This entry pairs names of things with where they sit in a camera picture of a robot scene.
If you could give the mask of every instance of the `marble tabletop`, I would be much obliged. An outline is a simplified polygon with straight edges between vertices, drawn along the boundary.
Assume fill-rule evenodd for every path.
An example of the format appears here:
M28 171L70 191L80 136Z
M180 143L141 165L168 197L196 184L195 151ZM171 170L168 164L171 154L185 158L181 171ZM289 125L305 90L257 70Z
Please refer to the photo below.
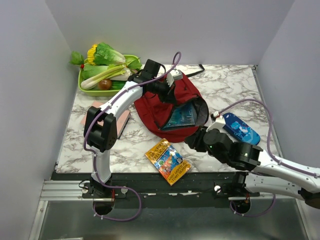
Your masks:
M204 65L205 72L190 80L199 89L206 100L209 111L214 112L244 99L260 100L258 87L253 72L247 65ZM185 74L199 71L197 65L179 65L177 69ZM84 126L81 120L93 101L105 103L110 97L90 97L78 90L74 99L70 119L58 158L57 173L91 173L92 155L83 149ZM114 173L156 173L155 166L145 157L145 152L152 148L160 138L148 131L140 120L134 104L129 107L131 117L120 139L111 149L110 169ZM229 110L260 136L258 146L266 149L268 122L262 106L253 103L241 103ZM173 143L176 150L190 162L191 172L229 172L233 168L220 163L207 153L196 152L185 143ZM273 139L271 150L278 155Z

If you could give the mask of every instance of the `robotic arm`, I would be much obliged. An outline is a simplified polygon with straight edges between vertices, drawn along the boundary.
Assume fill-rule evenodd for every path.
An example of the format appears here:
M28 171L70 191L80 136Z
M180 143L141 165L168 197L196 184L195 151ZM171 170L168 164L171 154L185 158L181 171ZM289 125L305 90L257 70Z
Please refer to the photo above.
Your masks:
M174 81L182 78L176 69L167 74L165 81L157 81L161 65L150 59L139 74L129 77L123 89L100 108L91 107L87 112L84 136L93 152L93 180L106 183L111 177L110 149L117 140L117 118L145 92L157 94L162 102L174 103ZM272 193L304 200L311 207L320 209L320 169L304 166L277 157L277 161L267 151L245 142L233 142L219 131L225 122L222 116L209 127L200 128L185 139L191 149L208 152L223 164L239 170L232 186L221 191L228 196L239 193Z

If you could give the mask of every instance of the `yellow flower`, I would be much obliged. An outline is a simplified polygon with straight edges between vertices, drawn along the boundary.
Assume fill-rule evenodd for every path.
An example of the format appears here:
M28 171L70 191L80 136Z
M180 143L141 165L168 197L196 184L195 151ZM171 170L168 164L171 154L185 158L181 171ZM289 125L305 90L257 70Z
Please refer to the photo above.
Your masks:
M98 44L94 44L92 45L92 47L89 49L87 55L88 55L88 62L91 64L91 65L96 65L94 63L94 60L95 60L95 53L96 53L96 48L97 48Z

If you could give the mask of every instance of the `book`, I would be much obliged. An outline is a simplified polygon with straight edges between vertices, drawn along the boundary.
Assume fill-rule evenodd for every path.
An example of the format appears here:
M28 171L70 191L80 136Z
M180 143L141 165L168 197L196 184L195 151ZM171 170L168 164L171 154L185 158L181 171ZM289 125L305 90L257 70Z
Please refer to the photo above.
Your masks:
M194 105L191 102L187 103L173 111L171 118L161 130L169 131L182 127L194 127L196 125L196 116Z
M190 163L165 138L145 155L171 186L191 168Z
M93 106L95 108L99 108L101 105L103 105L102 102L94 101L91 106ZM128 123L129 117L130 117L130 111L129 110L125 110L122 113L122 115L116 120L116 131L117 131L118 139L121 137L121 134L124 131L124 129L125 129L127 123ZM85 125L86 118L87 118L87 114L85 114L84 118L80 122L82 125ZM102 121L98 122L98 124L103 126L103 122Z

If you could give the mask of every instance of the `wall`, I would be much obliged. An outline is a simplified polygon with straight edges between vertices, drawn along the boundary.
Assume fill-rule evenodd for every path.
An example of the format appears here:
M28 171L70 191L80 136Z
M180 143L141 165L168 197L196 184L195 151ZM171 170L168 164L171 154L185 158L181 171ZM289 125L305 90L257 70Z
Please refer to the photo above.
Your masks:
M320 1L296 0L257 68L284 156L320 168ZM320 210L305 206L320 235Z
M257 64L294 0L46 0L70 48L171 63Z
M0 3L0 239L28 239L76 89L70 49L43 0Z

